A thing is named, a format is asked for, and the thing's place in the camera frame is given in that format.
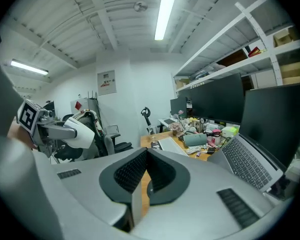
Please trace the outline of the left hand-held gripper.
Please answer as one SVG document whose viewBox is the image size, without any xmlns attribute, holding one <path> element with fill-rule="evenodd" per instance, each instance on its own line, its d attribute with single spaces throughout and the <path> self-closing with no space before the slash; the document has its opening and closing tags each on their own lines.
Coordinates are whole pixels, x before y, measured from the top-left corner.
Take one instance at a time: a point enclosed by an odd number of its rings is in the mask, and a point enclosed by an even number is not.
<svg viewBox="0 0 300 240">
<path fill-rule="evenodd" d="M 30 99 L 24 99 L 17 112 L 17 122 L 27 131 L 33 145 L 48 158 L 53 154 L 52 140 L 77 137 L 77 130 L 54 124 L 52 111 L 46 110 Z"/>
</svg>

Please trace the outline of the white dark-striped cup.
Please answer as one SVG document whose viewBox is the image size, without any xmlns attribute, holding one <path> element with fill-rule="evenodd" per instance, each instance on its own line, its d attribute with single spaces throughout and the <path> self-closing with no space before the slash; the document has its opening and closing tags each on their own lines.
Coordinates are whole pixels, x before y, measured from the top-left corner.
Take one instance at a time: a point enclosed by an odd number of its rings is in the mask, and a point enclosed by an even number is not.
<svg viewBox="0 0 300 240">
<path fill-rule="evenodd" d="M 71 148 L 88 149 L 91 146 L 95 133 L 89 127 L 72 117 L 68 118 L 63 126 L 76 131 L 76 137 L 63 140 Z"/>
</svg>

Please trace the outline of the person's left forearm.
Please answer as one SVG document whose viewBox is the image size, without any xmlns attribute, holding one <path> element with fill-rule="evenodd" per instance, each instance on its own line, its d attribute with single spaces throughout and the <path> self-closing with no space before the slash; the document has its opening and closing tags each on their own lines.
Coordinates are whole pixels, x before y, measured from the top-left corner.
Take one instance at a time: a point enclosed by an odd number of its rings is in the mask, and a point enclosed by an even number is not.
<svg viewBox="0 0 300 240">
<path fill-rule="evenodd" d="M 7 133 L 10 139 L 16 139 L 26 144 L 30 149 L 37 149 L 36 144 L 33 142 L 29 133 L 18 123 L 13 121 Z"/>
</svg>

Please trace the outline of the white patterned blanket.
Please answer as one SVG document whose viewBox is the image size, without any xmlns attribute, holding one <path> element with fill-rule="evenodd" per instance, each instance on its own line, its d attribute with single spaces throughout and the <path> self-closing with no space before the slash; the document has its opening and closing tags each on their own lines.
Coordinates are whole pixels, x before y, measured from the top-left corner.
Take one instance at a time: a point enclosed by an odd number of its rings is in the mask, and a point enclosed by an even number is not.
<svg viewBox="0 0 300 240">
<path fill-rule="evenodd" d="M 87 126 L 96 135 L 103 136 L 103 127 L 95 111 L 84 109 L 72 116 L 75 120 Z"/>
</svg>

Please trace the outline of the grey cabinet with red diamond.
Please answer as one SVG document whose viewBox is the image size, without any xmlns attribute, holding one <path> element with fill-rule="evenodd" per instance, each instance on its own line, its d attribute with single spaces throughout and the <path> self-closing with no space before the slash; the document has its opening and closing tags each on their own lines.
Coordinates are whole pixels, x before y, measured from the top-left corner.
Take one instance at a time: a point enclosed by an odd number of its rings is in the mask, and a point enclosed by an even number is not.
<svg viewBox="0 0 300 240">
<path fill-rule="evenodd" d="M 70 108 L 72 114 L 76 114 L 85 109 L 97 112 L 98 109 L 95 98 L 78 98 L 70 102 Z"/>
</svg>

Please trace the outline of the dark grey office chair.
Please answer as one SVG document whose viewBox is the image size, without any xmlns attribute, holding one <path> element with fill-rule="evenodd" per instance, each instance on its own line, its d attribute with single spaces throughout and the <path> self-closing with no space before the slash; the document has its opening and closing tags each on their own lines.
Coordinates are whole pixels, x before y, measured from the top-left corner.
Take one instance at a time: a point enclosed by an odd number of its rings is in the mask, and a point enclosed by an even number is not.
<svg viewBox="0 0 300 240">
<path fill-rule="evenodd" d="M 108 155 L 113 155 L 113 143 L 109 134 L 103 130 L 103 136 L 99 136 L 98 134 L 94 134 L 93 143 L 98 150 L 98 156 L 104 157 Z"/>
</svg>

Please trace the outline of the grey laptop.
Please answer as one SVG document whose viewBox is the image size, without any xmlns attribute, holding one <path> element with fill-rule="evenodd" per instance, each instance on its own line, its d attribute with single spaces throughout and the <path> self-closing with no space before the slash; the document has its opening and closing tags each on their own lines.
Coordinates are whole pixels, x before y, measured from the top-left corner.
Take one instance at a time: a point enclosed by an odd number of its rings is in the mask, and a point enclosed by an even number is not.
<svg viewBox="0 0 300 240">
<path fill-rule="evenodd" d="M 300 145 L 300 83 L 246 92 L 238 133 L 208 162 L 265 192 L 286 172 Z"/>
</svg>

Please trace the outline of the teal pencil case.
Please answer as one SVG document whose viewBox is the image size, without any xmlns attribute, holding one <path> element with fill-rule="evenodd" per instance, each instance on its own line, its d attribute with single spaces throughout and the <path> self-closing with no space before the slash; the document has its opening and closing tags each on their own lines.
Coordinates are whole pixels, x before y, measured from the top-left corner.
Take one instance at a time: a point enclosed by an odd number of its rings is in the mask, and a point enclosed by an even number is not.
<svg viewBox="0 0 300 240">
<path fill-rule="evenodd" d="M 198 133 L 184 135 L 183 141 L 187 147 L 193 147 L 205 145 L 208 142 L 208 139 L 206 134 Z"/>
</svg>

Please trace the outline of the ceiling light tube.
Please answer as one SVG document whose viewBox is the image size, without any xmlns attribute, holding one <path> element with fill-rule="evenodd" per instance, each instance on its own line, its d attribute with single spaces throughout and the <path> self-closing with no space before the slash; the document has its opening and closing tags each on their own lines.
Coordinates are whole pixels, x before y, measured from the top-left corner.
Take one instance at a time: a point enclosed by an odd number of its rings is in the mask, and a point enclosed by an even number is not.
<svg viewBox="0 0 300 240">
<path fill-rule="evenodd" d="M 155 41 L 164 39 L 175 0 L 160 0 L 158 18 L 154 34 Z"/>
<path fill-rule="evenodd" d="M 44 69 L 40 69 L 34 66 L 30 66 L 28 64 L 24 64 L 18 60 L 12 59 L 10 62 L 10 65 L 19 69 L 23 69 L 23 70 L 27 70 L 36 74 L 40 74 L 43 76 L 46 76 L 49 72 L 47 70 Z"/>
</svg>

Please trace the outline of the pink-lidded bottle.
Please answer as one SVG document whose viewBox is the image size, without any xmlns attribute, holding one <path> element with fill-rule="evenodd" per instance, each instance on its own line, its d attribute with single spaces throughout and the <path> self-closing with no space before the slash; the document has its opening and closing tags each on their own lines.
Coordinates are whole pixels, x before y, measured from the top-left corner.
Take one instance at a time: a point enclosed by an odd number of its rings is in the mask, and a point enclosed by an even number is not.
<svg viewBox="0 0 300 240">
<path fill-rule="evenodd" d="M 220 129 L 214 129 L 212 131 L 212 142 L 218 146 L 221 143 L 222 132 Z"/>
</svg>

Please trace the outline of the yellow-green box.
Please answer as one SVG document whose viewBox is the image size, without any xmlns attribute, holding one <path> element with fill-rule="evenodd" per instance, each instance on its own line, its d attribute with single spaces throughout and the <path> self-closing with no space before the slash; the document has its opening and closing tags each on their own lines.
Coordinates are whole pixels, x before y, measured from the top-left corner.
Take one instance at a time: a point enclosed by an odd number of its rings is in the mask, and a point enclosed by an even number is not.
<svg viewBox="0 0 300 240">
<path fill-rule="evenodd" d="M 221 135 L 224 138 L 233 138 L 239 132 L 240 126 L 226 126 L 221 130 Z"/>
</svg>

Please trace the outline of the dried brown flower bunch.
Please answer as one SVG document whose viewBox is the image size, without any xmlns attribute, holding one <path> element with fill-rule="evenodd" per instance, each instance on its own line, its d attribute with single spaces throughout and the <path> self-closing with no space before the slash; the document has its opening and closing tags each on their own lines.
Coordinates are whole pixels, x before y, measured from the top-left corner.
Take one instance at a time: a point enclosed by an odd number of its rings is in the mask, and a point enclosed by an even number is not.
<svg viewBox="0 0 300 240">
<path fill-rule="evenodd" d="M 172 131 L 172 134 L 174 136 L 179 136 L 184 131 L 182 125 L 178 122 L 173 122 L 169 124 L 168 128 Z"/>
</svg>

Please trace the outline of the round smoke detector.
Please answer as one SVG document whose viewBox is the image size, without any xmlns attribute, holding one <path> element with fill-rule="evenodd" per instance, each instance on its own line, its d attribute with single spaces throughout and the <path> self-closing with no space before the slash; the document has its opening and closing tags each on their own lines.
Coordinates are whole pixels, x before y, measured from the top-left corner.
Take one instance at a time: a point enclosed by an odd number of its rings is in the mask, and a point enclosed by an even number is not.
<svg viewBox="0 0 300 240">
<path fill-rule="evenodd" d="M 133 9 L 138 12 L 145 12 L 148 9 L 148 4 L 145 1 L 136 1 L 133 5 Z"/>
</svg>

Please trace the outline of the white shelving unit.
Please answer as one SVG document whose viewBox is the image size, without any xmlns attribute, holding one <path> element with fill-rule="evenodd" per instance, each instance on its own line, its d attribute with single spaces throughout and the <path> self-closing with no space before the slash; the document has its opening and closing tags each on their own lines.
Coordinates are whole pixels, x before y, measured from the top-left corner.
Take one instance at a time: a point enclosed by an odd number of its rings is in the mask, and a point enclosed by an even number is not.
<svg viewBox="0 0 300 240">
<path fill-rule="evenodd" d="M 176 89 L 177 93 L 236 73 L 245 77 L 273 71 L 276 85 L 283 84 L 279 57 L 300 50 L 300 40 L 277 47 L 273 45 L 274 34 L 293 25 L 287 12 L 275 0 L 256 0 L 247 7 L 236 2 L 234 6 L 239 12 L 238 16 L 210 38 L 177 71 L 177 76 L 190 79 L 188 84 Z M 197 77 L 208 72 L 219 61 L 258 41 L 264 46 L 260 54 L 210 71 L 207 76 Z"/>
</svg>

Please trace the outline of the red box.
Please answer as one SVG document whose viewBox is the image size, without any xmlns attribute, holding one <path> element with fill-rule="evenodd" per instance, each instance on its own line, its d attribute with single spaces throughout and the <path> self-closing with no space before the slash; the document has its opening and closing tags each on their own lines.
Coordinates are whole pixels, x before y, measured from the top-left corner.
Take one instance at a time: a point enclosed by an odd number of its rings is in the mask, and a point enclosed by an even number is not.
<svg viewBox="0 0 300 240">
<path fill-rule="evenodd" d="M 261 54 L 262 51 L 256 46 L 254 49 L 252 49 L 249 53 L 248 53 L 248 57 L 251 58 L 253 56 L 259 55 Z"/>
</svg>

